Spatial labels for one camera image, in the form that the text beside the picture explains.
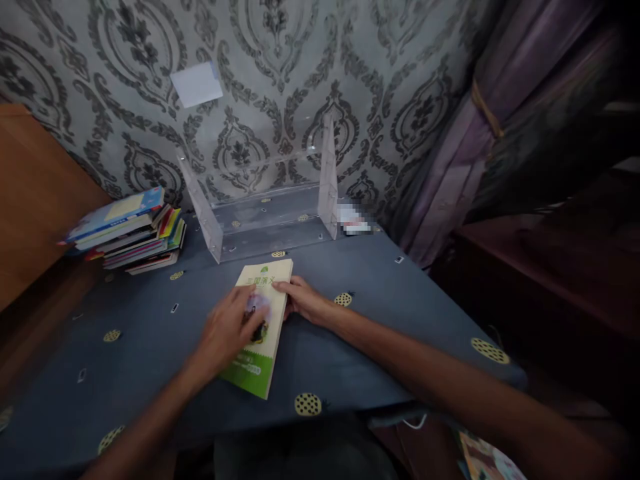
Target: blue tablecloth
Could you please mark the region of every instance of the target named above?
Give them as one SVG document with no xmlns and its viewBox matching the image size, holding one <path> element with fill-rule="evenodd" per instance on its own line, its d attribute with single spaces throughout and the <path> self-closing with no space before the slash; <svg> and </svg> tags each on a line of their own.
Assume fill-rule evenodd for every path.
<svg viewBox="0 0 640 480">
<path fill-rule="evenodd" d="M 172 267 L 100 282 L 76 308 L 64 342 L 14 400 L 13 418 L 0 434 L 0 477 L 82 465 L 100 440 L 134 420 L 180 368 L 196 345 L 209 310 L 232 286 L 244 265 L 270 255 L 216 265 L 190 219 L 185 246 Z M 472 348 L 473 337 L 492 341 L 383 233 L 359 235 L 292 249 L 293 272 L 333 299 L 354 292 L 349 308 L 428 342 L 517 388 L 526 376 Z M 176 271 L 178 280 L 169 277 Z M 171 313 L 174 304 L 179 306 Z M 122 331 L 103 342 L 106 332 Z M 86 378 L 78 383 L 80 370 Z M 384 370 L 302 318 L 283 327 L 269 400 L 216 380 L 188 406 L 174 444 L 298 421 L 294 399 L 313 393 L 323 414 L 394 405 L 412 399 Z"/>
</svg>

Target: white sticky note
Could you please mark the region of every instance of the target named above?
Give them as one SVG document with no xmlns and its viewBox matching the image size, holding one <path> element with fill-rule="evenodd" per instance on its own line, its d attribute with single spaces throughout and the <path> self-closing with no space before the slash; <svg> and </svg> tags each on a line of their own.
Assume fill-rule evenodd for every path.
<svg viewBox="0 0 640 480">
<path fill-rule="evenodd" d="M 184 108 L 222 97 L 218 72 L 212 61 L 172 73 L 171 81 Z"/>
</svg>

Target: book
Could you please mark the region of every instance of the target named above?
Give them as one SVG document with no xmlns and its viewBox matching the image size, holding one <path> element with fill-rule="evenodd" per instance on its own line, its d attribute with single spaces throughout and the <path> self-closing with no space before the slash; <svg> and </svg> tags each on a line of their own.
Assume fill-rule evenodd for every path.
<svg viewBox="0 0 640 480">
<path fill-rule="evenodd" d="M 99 252 L 96 249 L 91 249 L 87 252 L 87 254 L 85 255 L 85 261 L 91 261 L 91 260 L 96 260 L 98 258 L 102 258 L 104 257 L 105 254 L 102 252 Z"/>
<path fill-rule="evenodd" d="M 160 253 L 167 249 L 167 240 L 158 240 L 147 245 L 143 245 L 140 248 L 132 249 L 124 252 L 121 255 L 116 257 L 108 258 L 105 260 L 103 266 L 107 270 L 111 270 L 114 268 L 121 267 L 122 265 L 126 265 L 127 263 L 134 262 L 136 260 L 140 260 L 156 253 Z"/>
<path fill-rule="evenodd" d="M 161 253 L 156 257 L 149 258 L 146 262 L 136 267 L 126 269 L 125 272 L 128 272 L 128 274 L 130 275 L 138 275 L 139 273 L 144 273 L 146 271 L 168 267 L 169 265 L 173 265 L 178 261 L 179 254 L 180 254 L 180 250 Z"/>
<path fill-rule="evenodd" d="M 105 205 L 85 215 L 78 225 L 67 234 L 64 243 L 82 240 L 140 215 L 160 209 L 164 202 L 164 196 L 164 188 L 155 187 Z"/>
<path fill-rule="evenodd" d="M 234 385 L 264 400 L 269 396 L 275 354 L 280 341 L 280 329 L 284 320 L 287 295 L 276 291 L 274 281 L 290 281 L 293 260 L 278 260 L 260 265 L 246 265 L 236 286 L 256 285 L 245 308 L 245 321 L 252 312 L 269 306 L 263 324 L 254 332 L 250 344 L 240 351 L 231 365 L 220 375 Z"/>
<path fill-rule="evenodd" d="M 160 222 L 164 219 L 165 215 L 169 212 L 169 210 L 171 210 L 173 207 L 170 206 L 170 204 L 165 203 L 165 206 L 162 207 L 162 209 L 160 210 L 160 212 L 158 212 L 156 214 L 156 216 L 153 218 L 153 221 L 151 222 L 151 228 L 158 228 L 158 225 L 160 225 Z"/>
<path fill-rule="evenodd" d="M 110 240 L 121 237 L 122 235 L 126 235 L 127 233 L 130 233 L 134 230 L 147 227 L 150 224 L 151 216 L 145 214 L 140 217 L 136 217 L 134 220 L 128 221 L 126 223 L 121 223 L 112 229 L 103 230 L 96 235 L 92 235 L 91 237 L 86 237 L 82 240 L 79 240 L 75 243 L 75 247 L 80 251 L 89 250 Z"/>
<path fill-rule="evenodd" d="M 167 238 L 173 232 L 173 228 L 178 220 L 180 211 L 182 209 L 172 209 L 170 214 L 167 214 L 160 224 L 160 238 Z"/>
<path fill-rule="evenodd" d="M 169 244 L 167 245 L 167 249 L 171 250 L 172 248 L 178 248 L 182 245 L 182 242 L 185 239 L 185 220 L 180 219 L 176 228 L 174 229 L 173 235 L 170 237 Z"/>
<path fill-rule="evenodd" d="M 457 432 L 471 480 L 527 480 L 512 460 L 481 438 Z"/>
<path fill-rule="evenodd" d="M 158 240 L 158 230 L 151 229 L 150 227 L 134 230 L 126 235 L 108 242 L 98 245 L 95 249 L 97 251 L 104 252 L 105 256 L 117 255 L 119 252 L 128 248 L 133 248 L 140 242 Z"/>
</svg>

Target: person's left hand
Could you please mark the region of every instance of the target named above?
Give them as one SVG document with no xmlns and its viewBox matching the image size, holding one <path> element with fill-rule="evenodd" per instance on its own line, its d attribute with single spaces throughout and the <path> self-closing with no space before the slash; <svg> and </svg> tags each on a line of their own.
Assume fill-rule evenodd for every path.
<svg viewBox="0 0 640 480">
<path fill-rule="evenodd" d="M 229 366 L 264 320 L 269 307 L 256 311 L 243 325 L 247 300 L 254 290 L 255 285 L 234 287 L 207 316 L 200 343 L 183 367 L 196 391 Z"/>
</svg>

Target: green and white book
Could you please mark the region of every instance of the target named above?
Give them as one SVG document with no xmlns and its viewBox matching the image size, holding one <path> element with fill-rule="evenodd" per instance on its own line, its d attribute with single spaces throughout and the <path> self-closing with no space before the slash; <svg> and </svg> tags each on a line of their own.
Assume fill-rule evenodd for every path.
<svg viewBox="0 0 640 480">
<path fill-rule="evenodd" d="M 271 284 L 275 281 L 290 281 L 292 270 L 291 259 L 246 265 L 236 282 L 236 286 L 257 287 L 247 302 L 245 321 L 265 305 L 269 306 L 269 313 L 254 332 L 251 342 L 220 376 L 264 400 L 269 395 L 280 328 L 287 305 L 287 294 L 276 291 Z"/>
</svg>

